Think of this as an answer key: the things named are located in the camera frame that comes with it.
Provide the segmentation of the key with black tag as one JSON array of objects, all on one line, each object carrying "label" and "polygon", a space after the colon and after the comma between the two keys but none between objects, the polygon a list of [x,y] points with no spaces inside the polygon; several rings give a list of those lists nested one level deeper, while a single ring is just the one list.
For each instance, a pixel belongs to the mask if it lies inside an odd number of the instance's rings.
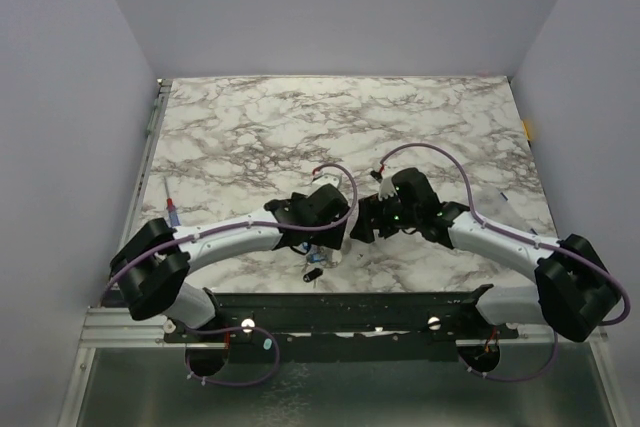
[{"label": "key with black tag", "polygon": [[324,270],[321,268],[314,268],[309,272],[306,272],[303,275],[303,281],[305,283],[310,283],[313,282],[314,280],[318,279],[319,277],[321,277],[324,273]]}]

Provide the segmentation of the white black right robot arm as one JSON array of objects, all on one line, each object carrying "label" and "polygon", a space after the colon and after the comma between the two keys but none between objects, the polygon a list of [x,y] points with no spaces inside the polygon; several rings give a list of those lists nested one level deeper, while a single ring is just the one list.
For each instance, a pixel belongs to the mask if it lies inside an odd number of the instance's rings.
[{"label": "white black right robot arm", "polygon": [[548,325],[564,338],[582,342],[622,298],[593,246],[581,236],[561,240],[492,224],[470,205],[441,201],[416,168],[374,177],[379,190],[359,200],[352,239],[371,244],[409,230],[528,280],[525,287],[490,287],[463,309],[459,325],[469,337],[481,338],[495,325],[516,323]]}]

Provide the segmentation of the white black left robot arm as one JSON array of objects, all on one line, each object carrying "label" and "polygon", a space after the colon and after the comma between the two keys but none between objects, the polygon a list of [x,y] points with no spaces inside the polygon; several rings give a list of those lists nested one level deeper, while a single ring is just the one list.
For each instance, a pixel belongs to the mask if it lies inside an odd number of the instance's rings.
[{"label": "white black left robot arm", "polygon": [[244,254],[298,247],[338,250],[349,201],[332,184],[310,194],[274,199],[244,216],[200,227],[171,227],[163,218],[146,222],[110,263],[111,279],[135,321],[166,315],[206,342],[220,332],[212,295],[187,276]]}]

